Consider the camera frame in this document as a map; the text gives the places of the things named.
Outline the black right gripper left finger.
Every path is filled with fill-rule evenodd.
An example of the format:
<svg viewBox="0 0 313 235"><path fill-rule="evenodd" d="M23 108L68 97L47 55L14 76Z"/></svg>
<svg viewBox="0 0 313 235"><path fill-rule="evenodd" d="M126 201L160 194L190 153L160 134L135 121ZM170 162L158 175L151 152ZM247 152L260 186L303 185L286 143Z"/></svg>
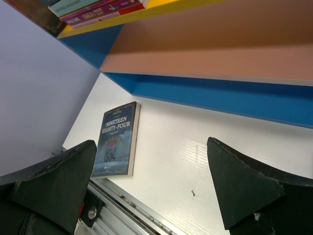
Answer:
<svg viewBox="0 0 313 235"><path fill-rule="evenodd" d="M96 144L87 140L0 178L2 235L72 235L92 173Z"/></svg>

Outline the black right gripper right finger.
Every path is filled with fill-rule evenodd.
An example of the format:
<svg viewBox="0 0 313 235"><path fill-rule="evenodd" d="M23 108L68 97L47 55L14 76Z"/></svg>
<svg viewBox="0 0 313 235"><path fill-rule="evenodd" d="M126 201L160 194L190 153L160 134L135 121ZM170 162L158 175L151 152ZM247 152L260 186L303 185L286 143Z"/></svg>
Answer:
<svg viewBox="0 0 313 235"><path fill-rule="evenodd" d="M208 164L224 228L232 235L311 235L313 181L246 156L216 138Z"/></svg>

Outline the A Tale of Two Cities book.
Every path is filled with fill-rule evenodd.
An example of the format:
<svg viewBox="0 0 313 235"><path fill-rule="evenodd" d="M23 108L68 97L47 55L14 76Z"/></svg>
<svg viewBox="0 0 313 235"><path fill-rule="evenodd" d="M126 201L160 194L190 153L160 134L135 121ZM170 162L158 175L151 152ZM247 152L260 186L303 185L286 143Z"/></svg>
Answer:
<svg viewBox="0 0 313 235"><path fill-rule="evenodd" d="M4 2L54 38L57 38L66 26L49 10L52 0L5 0Z"/></svg>

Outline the Nineteen Eighty-Four book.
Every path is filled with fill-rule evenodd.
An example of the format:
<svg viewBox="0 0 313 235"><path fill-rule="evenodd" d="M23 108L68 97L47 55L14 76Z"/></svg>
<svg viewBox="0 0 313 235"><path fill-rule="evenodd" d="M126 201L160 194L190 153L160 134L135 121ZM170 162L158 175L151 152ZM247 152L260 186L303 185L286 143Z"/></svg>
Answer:
<svg viewBox="0 0 313 235"><path fill-rule="evenodd" d="M92 178L133 176L140 109L134 101L104 113Z"/></svg>

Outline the blue and yellow bookshelf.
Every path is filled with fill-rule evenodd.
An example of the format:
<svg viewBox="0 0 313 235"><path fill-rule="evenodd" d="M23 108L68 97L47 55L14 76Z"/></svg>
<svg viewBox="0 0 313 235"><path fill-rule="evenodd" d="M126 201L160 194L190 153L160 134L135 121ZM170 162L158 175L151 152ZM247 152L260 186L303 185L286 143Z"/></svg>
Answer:
<svg viewBox="0 0 313 235"><path fill-rule="evenodd" d="M313 126L310 0L152 0L58 38L132 95Z"/></svg>

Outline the teal spine book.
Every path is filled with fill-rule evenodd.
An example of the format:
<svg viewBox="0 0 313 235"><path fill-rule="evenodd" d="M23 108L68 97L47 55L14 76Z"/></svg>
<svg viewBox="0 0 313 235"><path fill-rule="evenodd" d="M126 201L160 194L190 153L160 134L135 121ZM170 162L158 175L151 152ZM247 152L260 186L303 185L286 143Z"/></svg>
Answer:
<svg viewBox="0 0 313 235"><path fill-rule="evenodd" d="M97 0L60 0L49 6L48 9L57 17L61 17L95 2L97 2Z"/></svg>

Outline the red Roald Dahl book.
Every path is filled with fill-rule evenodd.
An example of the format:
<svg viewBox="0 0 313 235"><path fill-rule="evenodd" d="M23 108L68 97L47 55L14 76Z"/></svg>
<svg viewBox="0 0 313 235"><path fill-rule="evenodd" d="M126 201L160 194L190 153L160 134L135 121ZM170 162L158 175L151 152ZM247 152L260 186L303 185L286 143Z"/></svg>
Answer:
<svg viewBox="0 0 313 235"><path fill-rule="evenodd" d="M132 12L135 12L135 11L138 11L138 10L142 10L142 9L145 9L143 7L143 5L137 5L137 6L133 6L133 7L130 7L130 8L124 9L124 10L119 10L117 12L110 13L108 15L105 15L105 16L102 16L102 17L98 17L98 18L95 18L95 19L92 19L92 20L88 20L88 21L85 21L85 22L76 23L76 24L72 24L72 25L69 25L69 24L67 24L67 25L69 25L71 28L78 28L78 27L82 27L82 26L85 26L85 25L93 24L93 23L96 23L96 22L104 21L104 20L107 20L107 19L110 19L110 18L114 18L114 17L117 17L117 16L121 16L121 15L125 15L125 14L128 14L128 13L132 13Z"/></svg>

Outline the purple spine book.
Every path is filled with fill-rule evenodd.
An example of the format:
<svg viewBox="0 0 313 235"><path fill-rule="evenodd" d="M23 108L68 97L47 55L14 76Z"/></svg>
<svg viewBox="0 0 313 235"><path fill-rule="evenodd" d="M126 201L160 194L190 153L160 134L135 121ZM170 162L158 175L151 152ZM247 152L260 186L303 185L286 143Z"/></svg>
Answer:
<svg viewBox="0 0 313 235"><path fill-rule="evenodd" d="M69 25L85 22L98 17L108 15L110 13L124 10L133 6L143 5L145 8L148 5L148 0L111 0L107 3L99 1L87 7L81 8L67 15L61 16L59 19Z"/></svg>

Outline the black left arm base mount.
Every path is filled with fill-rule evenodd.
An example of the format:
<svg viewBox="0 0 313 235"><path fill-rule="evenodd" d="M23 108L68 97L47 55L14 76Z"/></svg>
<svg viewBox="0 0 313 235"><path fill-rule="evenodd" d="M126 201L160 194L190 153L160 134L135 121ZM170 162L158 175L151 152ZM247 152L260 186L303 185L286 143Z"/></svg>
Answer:
<svg viewBox="0 0 313 235"><path fill-rule="evenodd" d="M79 219L91 228L99 217L103 205L103 201L88 189L81 207Z"/></svg>

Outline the aluminium rail frame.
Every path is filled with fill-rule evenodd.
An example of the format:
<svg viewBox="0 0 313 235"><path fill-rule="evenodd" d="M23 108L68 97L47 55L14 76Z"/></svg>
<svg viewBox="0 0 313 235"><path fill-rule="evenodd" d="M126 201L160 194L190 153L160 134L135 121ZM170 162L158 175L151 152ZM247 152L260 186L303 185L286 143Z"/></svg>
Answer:
<svg viewBox="0 0 313 235"><path fill-rule="evenodd" d="M91 178L88 189L100 198L104 205L91 228L78 219L74 232L76 235L186 234L108 179Z"/></svg>

